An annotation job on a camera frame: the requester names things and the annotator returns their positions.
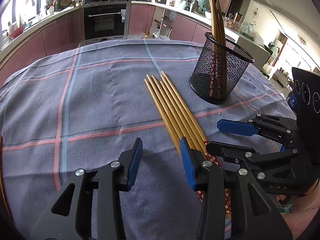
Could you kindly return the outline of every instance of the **kitchen cabinet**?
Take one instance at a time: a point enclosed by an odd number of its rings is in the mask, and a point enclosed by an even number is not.
[[[76,39],[75,17],[74,13],[66,14],[41,29],[47,56],[75,49],[79,45]]]
[[[207,38],[206,36],[204,36],[204,34],[206,32],[211,32],[211,29],[205,28],[202,25],[197,24],[192,41],[200,44],[205,44],[205,41],[207,40]]]
[[[192,41],[197,23],[188,18],[177,15],[170,34],[170,40]]]
[[[143,35],[150,32],[155,6],[132,4],[129,21],[129,35]]]
[[[41,32],[27,41],[3,66],[0,73],[0,87],[5,80],[16,71],[29,66],[36,60],[46,56]]]

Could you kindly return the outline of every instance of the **plaid tablecloth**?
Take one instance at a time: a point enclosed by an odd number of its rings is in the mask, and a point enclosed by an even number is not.
[[[144,84],[146,74],[168,74],[209,140],[262,153],[279,149],[259,136],[218,131],[222,118],[294,114],[253,65],[226,103],[201,100],[188,83],[201,49],[181,41],[101,42],[40,59],[5,82],[0,89],[4,186],[16,227],[26,238],[72,172],[118,159],[136,137],[144,148],[136,184],[120,195],[127,238],[196,238],[201,202],[187,184],[182,161]],[[95,204],[92,235],[96,237]]]

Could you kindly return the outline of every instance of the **wire mesh basket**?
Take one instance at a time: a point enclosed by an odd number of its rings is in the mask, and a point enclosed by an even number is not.
[[[189,84],[203,100],[223,104],[254,59],[229,39],[224,46],[212,38],[212,33],[205,36],[207,40]]]

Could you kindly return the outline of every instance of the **white bowl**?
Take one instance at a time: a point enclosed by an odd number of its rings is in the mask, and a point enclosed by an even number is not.
[[[205,17],[209,20],[211,20],[212,14],[210,12],[205,11]]]

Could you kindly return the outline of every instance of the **built-in oven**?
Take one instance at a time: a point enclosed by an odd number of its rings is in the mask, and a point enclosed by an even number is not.
[[[85,5],[82,44],[127,39],[131,2]]]

